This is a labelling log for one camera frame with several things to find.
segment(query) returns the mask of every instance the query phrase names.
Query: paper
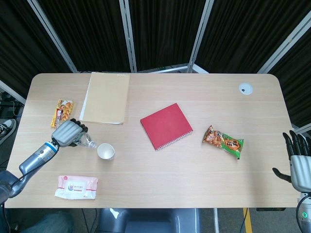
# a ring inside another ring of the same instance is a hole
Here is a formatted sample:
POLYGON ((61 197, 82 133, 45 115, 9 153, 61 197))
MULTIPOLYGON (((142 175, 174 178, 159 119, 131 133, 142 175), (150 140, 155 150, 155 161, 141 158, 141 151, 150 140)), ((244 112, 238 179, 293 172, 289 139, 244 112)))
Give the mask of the paper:
POLYGON ((130 75, 92 72, 81 121, 123 124, 130 75))

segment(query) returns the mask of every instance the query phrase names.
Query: white cup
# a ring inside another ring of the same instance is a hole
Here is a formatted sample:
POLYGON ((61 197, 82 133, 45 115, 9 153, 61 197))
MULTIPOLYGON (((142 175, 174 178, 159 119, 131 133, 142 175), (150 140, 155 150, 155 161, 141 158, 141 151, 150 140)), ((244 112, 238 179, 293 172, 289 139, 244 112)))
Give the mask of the white cup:
POLYGON ((97 147, 97 154, 102 159, 112 160, 115 156, 115 149, 108 143, 102 143, 97 147))

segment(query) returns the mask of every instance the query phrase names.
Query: snack package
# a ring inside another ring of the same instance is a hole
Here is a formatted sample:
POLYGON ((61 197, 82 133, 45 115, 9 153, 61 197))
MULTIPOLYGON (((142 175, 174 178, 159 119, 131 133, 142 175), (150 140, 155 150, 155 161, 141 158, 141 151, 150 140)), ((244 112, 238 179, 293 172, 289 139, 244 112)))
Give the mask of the snack package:
POLYGON ((55 114, 51 122, 51 127, 56 128, 57 125, 70 118, 70 114, 73 109, 73 101, 70 100, 58 100, 55 114))
POLYGON ((214 130, 212 126, 209 126, 204 135, 203 142, 208 142, 218 148, 222 148, 223 150, 234 154, 237 159, 240 159, 244 139, 234 139, 227 134, 214 130))
POLYGON ((87 176, 59 176, 55 196, 59 198, 95 199, 98 179, 87 176))

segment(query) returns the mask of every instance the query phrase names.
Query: wooden table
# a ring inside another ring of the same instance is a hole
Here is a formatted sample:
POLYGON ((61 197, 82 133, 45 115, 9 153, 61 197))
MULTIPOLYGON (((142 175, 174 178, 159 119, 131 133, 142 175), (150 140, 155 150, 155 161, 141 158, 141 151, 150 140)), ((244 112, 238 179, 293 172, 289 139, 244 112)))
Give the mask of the wooden table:
MULTIPOLYGON (((51 139, 50 122, 58 99, 75 102, 78 118, 90 74, 39 74, 34 77, 8 170, 51 139)), ((174 208, 295 207, 298 193, 277 178, 272 167, 289 174, 282 132, 291 129, 283 95, 269 74, 131 74, 123 125, 86 123, 92 138, 114 146, 113 161, 96 150, 61 148, 14 199, 9 208, 174 208), (253 94, 239 84, 253 86, 253 94), (192 135, 155 151, 139 120, 177 102, 192 135), (209 125, 244 138, 241 159, 202 144, 209 125), (95 200, 54 196, 59 175, 98 177, 95 200)))

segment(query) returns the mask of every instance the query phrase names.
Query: plastic bottle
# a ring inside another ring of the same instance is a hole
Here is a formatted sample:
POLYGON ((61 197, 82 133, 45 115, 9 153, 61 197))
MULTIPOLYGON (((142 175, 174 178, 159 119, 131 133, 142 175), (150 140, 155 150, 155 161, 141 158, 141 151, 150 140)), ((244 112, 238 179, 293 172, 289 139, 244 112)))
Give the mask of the plastic bottle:
POLYGON ((82 147, 97 148, 97 143, 94 142, 91 136, 86 132, 82 132, 73 142, 82 147))

